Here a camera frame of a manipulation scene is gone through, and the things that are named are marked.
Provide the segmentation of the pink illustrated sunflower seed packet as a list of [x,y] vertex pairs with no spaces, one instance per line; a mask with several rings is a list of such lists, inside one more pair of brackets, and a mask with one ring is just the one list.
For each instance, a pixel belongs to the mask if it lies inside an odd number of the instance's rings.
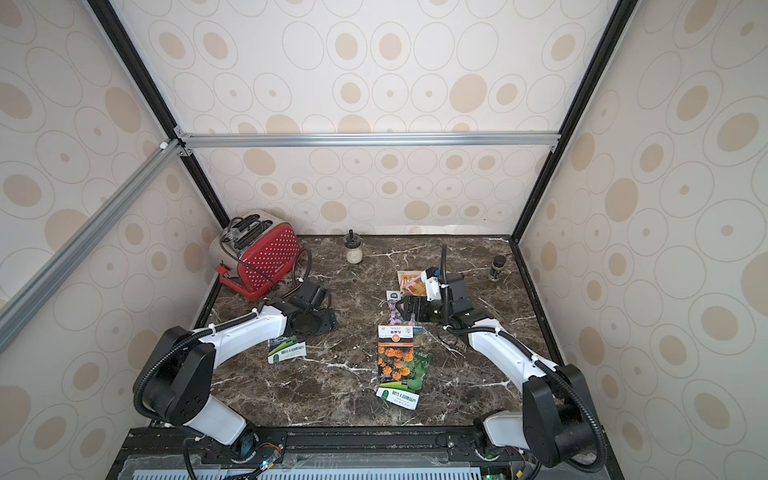
[[402,296],[426,297],[426,286],[422,279],[423,271],[400,270],[397,272],[400,294]]

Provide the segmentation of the green fruit seed packet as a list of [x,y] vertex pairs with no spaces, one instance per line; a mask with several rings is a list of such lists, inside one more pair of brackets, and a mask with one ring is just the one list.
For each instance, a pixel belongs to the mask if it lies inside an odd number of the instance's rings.
[[296,336],[271,339],[268,341],[268,348],[267,361],[269,364],[277,364],[307,355],[306,343],[299,341]]
[[432,356],[429,353],[420,348],[415,348],[412,376],[405,381],[389,383],[382,383],[378,376],[379,386],[376,396],[390,404],[411,411],[415,410],[419,403],[420,393],[423,389],[431,360]]

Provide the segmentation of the pink cosmos flower seed packet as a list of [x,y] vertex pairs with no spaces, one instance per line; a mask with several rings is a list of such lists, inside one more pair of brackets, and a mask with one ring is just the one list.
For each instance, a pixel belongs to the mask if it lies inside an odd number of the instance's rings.
[[399,291],[388,290],[386,300],[389,309],[389,325],[404,325],[407,321],[403,318],[403,301]]

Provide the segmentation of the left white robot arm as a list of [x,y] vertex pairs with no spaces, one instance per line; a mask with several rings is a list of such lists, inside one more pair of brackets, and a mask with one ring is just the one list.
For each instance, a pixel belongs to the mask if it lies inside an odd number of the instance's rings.
[[291,296],[270,300],[224,323],[194,330],[171,327],[134,383],[134,408],[150,420],[207,436],[243,460],[255,449],[257,434],[251,422],[211,393],[216,369],[270,340],[304,341],[336,326],[332,294],[306,280]]

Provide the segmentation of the orange marigold seed packet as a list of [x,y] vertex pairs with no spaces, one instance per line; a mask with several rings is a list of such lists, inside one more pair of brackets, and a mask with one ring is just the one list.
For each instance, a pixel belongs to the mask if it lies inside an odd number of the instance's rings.
[[377,345],[378,376],[382,383],[408,380],[415,361],[414,327],[379,325]]

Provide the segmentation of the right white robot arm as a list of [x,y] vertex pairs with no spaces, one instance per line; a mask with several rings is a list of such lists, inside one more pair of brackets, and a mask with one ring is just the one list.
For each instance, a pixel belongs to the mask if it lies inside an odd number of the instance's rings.
[[425,295],[400,301],[403,318],[440,325],[486,357],[521,393],[519,413],[500,410],[475,421],[479,456],[494,460],[512,449],[548,468],[566,463],[585,473],[601,471],[608,440],[581,370],[540,356],[474,306],[463,275],[441,267],[422,271],[420,278]]

